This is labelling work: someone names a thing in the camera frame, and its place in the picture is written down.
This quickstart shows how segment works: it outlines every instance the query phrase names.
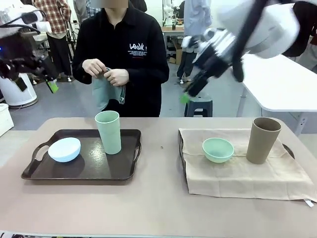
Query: tray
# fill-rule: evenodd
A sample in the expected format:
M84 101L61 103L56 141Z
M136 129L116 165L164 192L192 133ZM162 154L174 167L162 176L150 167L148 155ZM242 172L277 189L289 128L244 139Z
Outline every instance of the tray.
M179 141L179 154L180 154L180 158L181 158L183 169L184 169L184 175L185 175L185 178L187 178L187 175L186 175L186 161L184 159L184 154L183 154L184 140L183 140L183 137L180 134L180 132L178 134L179 134L179 140L178 140ZM294 155L293 151L287 145L284 145L284 144L282 144L282 145L285 148L285 150L287 151L287 153L289 153L290 156L293 159L295 159L295 155Z
M81 142L81 151L76 159L59 163L46 152L38 160L37 154L44 146L51 146L67 137L78 138ZM141 153L140 139L139 130L121 130L121 152L108 155L104 151L98 130L59 130L48 142L35 149L31 163L21 177L31 180L128 180L134 175Z

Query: light blue bowl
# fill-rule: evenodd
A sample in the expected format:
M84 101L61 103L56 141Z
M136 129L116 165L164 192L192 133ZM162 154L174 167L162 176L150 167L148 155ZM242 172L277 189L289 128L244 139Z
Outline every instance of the light blue bowl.
M229 141L221 138L205 140L203 150L207 159L219 164L230 160L234 153L233 145Z
M81 143L77 138L65 138L55 142L49 148L49 156L57 162L66 163L75 159L81 149Z

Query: towel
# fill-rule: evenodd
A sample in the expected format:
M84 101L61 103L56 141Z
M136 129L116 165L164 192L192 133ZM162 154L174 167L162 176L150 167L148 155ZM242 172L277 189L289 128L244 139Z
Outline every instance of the towel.
M93 78L93 97L96 101L97 108L102 111L106 108L109 100L115 99L120 104L125 102L125 86L114 87L103 76Z
M279 139L264 164L255 165L246 159L250 132L249 129L180 129L189 193L317 202L312 180ZM220 137L233 144L235 152L231 160L216 164L204 156L203 142L211 137Z

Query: green towel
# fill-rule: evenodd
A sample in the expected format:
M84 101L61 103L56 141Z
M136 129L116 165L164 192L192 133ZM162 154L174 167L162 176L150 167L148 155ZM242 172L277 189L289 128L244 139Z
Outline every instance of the green towel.
M115 99L120 104L124 104L125 86L114 87L103 76L93 78L93 97L100 111L106 108L110 99Z

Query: light green cup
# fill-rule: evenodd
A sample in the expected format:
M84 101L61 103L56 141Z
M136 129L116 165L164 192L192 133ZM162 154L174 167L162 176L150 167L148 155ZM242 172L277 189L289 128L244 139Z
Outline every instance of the light green cup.
M120 117L114 111L105 111L95 117L105 152L115 155L121 151Z
M234 153L233 145L229 141L221 138L205 140L203 150L207 159L219 164L230 160Z

